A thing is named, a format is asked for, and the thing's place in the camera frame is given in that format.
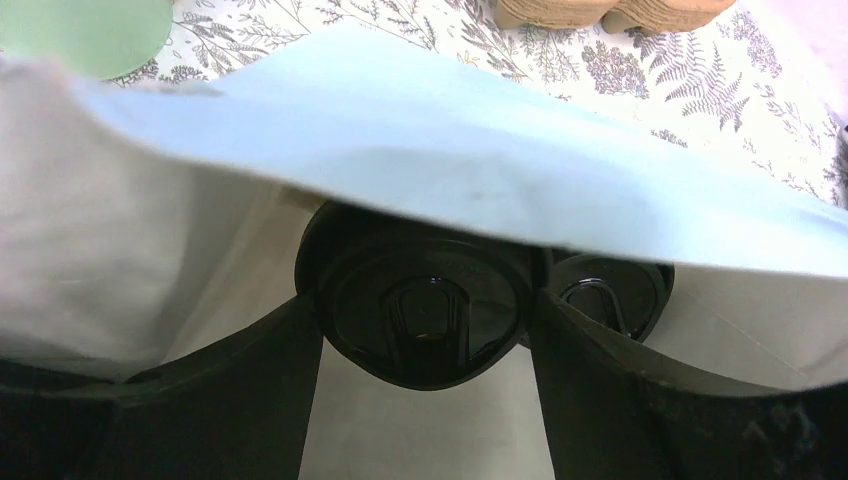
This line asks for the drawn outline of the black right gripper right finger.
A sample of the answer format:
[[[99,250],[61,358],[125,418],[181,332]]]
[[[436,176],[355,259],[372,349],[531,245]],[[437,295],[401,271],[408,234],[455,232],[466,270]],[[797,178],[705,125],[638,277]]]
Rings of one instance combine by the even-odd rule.
[[[714,374],[548,292],[533,366],[558,479],[843,479],[847,386],[786,391]]]

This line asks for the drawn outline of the light blue paper bag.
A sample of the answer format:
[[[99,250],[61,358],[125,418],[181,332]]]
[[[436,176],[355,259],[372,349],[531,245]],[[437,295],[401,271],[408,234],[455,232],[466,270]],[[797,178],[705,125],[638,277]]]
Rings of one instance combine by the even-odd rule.
[[[301,295],[316,322],[294,270],[328,202],[670,264],[641,344],[770,388],[847,386],[844,209],[739,151],[342,25],[208,83],[3,59],[1,364],[122,383]]]

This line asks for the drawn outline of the black cup lid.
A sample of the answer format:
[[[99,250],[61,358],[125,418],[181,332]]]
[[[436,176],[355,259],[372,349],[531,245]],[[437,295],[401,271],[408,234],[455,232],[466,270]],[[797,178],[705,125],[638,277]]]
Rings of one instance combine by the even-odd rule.
[[[528,249],[532,284],[591,320],[644,342],[667,306],[675,267],[557,249]]]
[[[328,202],[304,231],[294,279],[345,358],[387,383],[436,391],[518,343],[551,264],[546,249]]]

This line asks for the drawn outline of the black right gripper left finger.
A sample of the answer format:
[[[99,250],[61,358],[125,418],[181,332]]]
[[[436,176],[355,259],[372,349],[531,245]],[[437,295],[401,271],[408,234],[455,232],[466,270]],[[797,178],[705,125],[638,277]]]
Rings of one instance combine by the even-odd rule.
[[[323,338],[298,296],[122,382],[1,364],[5,479],[294,479]]]

